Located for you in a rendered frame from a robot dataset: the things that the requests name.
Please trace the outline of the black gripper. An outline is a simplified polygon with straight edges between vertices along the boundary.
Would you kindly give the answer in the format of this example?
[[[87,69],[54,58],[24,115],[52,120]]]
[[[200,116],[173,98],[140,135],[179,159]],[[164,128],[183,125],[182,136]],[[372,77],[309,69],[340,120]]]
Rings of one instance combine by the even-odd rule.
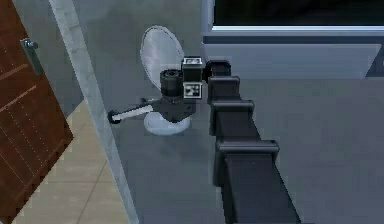
[[[183,74],[177,69],[167,69],[160,73],[161,115],[172,123],[177,123],[196,112],[196,101],[184,98]],[[111,110],[107,114],[111,124],[119,124],[122,120],[153,112],[159,99],[141,98],[140,104],[123,112]]]

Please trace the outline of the brown wooden room door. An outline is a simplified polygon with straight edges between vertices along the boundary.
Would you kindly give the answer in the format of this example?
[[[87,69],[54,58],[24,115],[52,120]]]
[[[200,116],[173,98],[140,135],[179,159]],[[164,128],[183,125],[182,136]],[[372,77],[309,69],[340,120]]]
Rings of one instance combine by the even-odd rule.
[[[29,38],[12,0],[0,0],[0,224],[11,224],[73,135],[44,72],[20,44]]]

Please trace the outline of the grey framed window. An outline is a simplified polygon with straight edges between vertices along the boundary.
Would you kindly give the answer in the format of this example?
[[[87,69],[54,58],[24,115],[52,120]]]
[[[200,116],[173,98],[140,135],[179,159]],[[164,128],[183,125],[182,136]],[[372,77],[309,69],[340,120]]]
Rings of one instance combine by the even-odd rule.
[[[384,79],[384,0],[202,0],[202,54],[248,79]]]

